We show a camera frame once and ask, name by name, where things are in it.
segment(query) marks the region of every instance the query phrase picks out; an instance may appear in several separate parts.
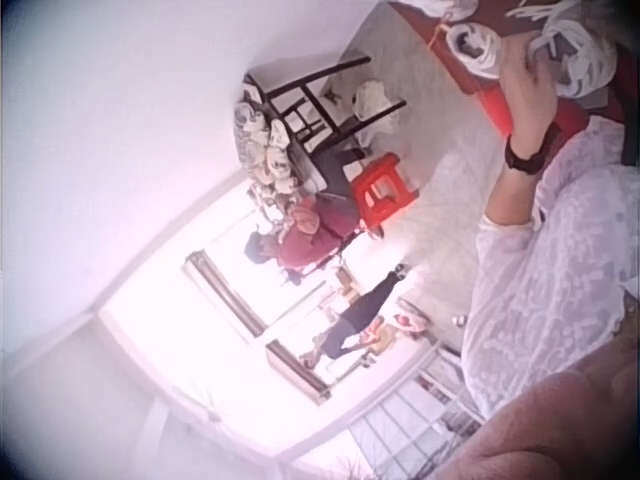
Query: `man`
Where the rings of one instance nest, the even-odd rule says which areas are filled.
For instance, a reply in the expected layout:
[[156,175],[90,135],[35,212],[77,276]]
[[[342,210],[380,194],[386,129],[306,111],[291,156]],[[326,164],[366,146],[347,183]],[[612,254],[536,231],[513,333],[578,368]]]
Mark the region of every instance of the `man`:
[[[245,246],[245,255],[256,264],[275,258],[281,267],[301,272],[339,249],[360,228],[360,211],[344,167],[367,156],[368,152],[356,148],[337,153],[328,150],[316,157],[314,165],[327,188],[315,201],[306,199],[288,210],[293,224],[281,242],[276,235],[254,232]],[[371,233],[382,235],[381,230]]]
[[377,342],[373,339],[364,343],[358,343],[353,347],[344,347],[347,338],[358,335],[375,320],[382,305],[387,301],[396,284],[404,280],[408,273],[408,267],[400,264],[393,272],[389,272],[386,278],[370,292],[365,293],[340,314],[340,318],[329,329],[314,338],[314,348],[300,357],[302,364],[309,370],[313,370],[323,355],[331,360],[348,355],[349,353],[363,350]]

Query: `black pants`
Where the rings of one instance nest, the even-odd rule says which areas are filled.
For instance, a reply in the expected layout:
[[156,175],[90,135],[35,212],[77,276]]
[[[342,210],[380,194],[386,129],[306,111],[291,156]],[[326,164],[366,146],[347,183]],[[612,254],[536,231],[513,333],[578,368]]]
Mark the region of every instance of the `black pants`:
[[342,312],[340,317],[353,326],[355,333],[362,332],[378,316],[382,305],[387,301],[399,281],[400,278],[395,272],[389,272],[382,282],[357,299],[353,305]]

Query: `person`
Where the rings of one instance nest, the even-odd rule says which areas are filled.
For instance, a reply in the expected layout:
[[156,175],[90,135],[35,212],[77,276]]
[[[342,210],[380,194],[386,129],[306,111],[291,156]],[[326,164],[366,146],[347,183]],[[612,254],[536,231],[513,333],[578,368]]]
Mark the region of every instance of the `person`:
[[316,336],[313,339],[313,350],[300,356],[300,361],[305,368],[313,370],[323,355],[331,360],[337,360],[344,355],[374,345],[377,342],[375,338],[357,343],[353,347],[345,347],[344,342],[347,338],[358,335],[371,325],[396,284],[404,280],[407,273],[408,267],[406,265],[396,266],[373,290],[362,295],[342,312],[338,320],[328,330]]
[[513,133],[477,237],[462,348],[486,418],[604,345],[624,316],[625,292],[638,297],[640,176],[620,164],[623,126],[591,117],[553,155],[548,56],[527,55],[537,35],[505,38],[501,48]]
[[637,332],[616,337],[528,388],[428,478],[638,478],[637,362]]
[[[315,201],[307,198],[288,210],[292,225],[280,241],[276,235],[253,232],[245,255],[256,264],[276,259],[281,267],[300,272],[338,250],[360,228],[361,220],[344,167],[367,156],[365,150],[354,148],[337,152],[329,149],[313,157],[327,187]],[[371,234],[379,238],[382,231],[376,229]]]

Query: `hand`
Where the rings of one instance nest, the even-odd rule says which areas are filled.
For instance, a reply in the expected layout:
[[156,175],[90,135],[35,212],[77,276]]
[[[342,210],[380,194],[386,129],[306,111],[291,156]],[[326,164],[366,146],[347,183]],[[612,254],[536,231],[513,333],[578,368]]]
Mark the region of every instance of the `hand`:
[[531,62],[528,58],[529,44],[538,36],[506,37],[500,49],[500,86],[513,120],[511,149],[522,159],[538,153],[558,110],[547,50],[536,51]]
[[289,211],[296,228],[307,235],[315,235],[320,228],[320,217],[316,212],[305,207],[295,206]]

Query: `chair leg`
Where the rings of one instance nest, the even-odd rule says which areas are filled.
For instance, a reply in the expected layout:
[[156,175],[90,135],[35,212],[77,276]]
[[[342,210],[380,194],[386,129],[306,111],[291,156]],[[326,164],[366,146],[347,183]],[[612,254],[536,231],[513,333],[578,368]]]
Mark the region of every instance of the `chair leg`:
[[381,118],[384,118],[387,115],[392,114],[396,110],[400,110],[402,107],[404,107],[406,105],[407,105],[407,102],[405,100],[402,100],[402,101],[396,103],[395,105],[390,106],[386,110],[383,110],[380,113],[376,113],[375,115],[373,115],[370,118],[367,118],[366,120],[358,122],[353,127],[348,128],[348,129],[344,130],[343,132],[340,132],[338,135],[335,135],[334,137],[331,137],[330,139],[327,139],[325,142],[323,142],[320,145],[318,145],[318,147],[313,151],[313,153],[314,154],[322,153],[325,150],[328,150],[328,149],[330,149],[330,148],[332,148],[332,147],[344,142],[348,138],[350,138],[353,135],[355,135],[356,133],[358,133],[360,130],[362,130],[364,128],[367,128],[369,125],[372,125],[375,122],[377,122],[378,120],[380,120]]
[[364,65],[365,63],[371,62],[371,57],[361,57],[356,60],[351,60],[344,63],[339,63],[333,67],[325,68],[324,70],[320,70],[319,72],[312,73],[307,75],[306,77],[299,78],[298,80],[294,80],[293,82],[287,83],[286,85],[282,85],[281,87],[275,88],[270,92],[266,93],[266,96],[273,100],[274,98],[279,97],[291,90],[296,88],[300,88],[303,85],[307,85],[315,80],[319,80],[324,77],[328,77],[330,75],[334,75],[338,72],[342,72],[343,70],[348,70],[350,68],[359,67],[360,65]]
[[307,99],[302,97],[299,100],[297,100],[293,105],[291,105],[290,107],[287,107],[285,110],[283,110],[280,115],[282,115],[282,118],[287,118],[293,112],[296,112],[298,110],[298,108],[300,108],[305,103],[307,103]]

